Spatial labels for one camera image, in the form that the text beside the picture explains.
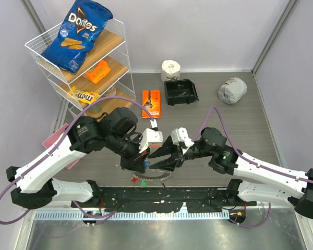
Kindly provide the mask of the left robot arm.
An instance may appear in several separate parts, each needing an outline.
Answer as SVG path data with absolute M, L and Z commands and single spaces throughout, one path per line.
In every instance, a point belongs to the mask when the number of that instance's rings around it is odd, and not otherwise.
M 107 148 L 121 157 L 121 167 L 145 172 L 144 160 L 149 155 L 148 139 L 153 130 L 136 132 L 138 119 L 125 107 L 103 113 L 101 119 L 82 116 L 43 154 L 28 165 L 7 169 L 16 188 L 10 193 L 12 202 L 26 209 L 37 209 L 51 202 L 75 201 L 95 207 L 102 192 L 95 181 L 67 182 L 54 176 L 72 162 L 87 154 Z

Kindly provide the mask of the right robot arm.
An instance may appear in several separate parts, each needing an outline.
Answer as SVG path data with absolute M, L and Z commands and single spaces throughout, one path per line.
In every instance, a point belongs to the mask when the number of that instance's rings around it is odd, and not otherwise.
M 191 141 L 186 129 L 175 129 L 150 158 L 168 156 L 150 165 L 151 169 L 174 171 L 185 161 L 210 157 L 208 165 L 233 179 L 225 198 L 231 205 L 240 202 L 285 203 L 313 219 L 313 168 L 297 171 L 258 160 L 227 145 L 227 138 L 216 128 L 204 128 L 200 138 Z

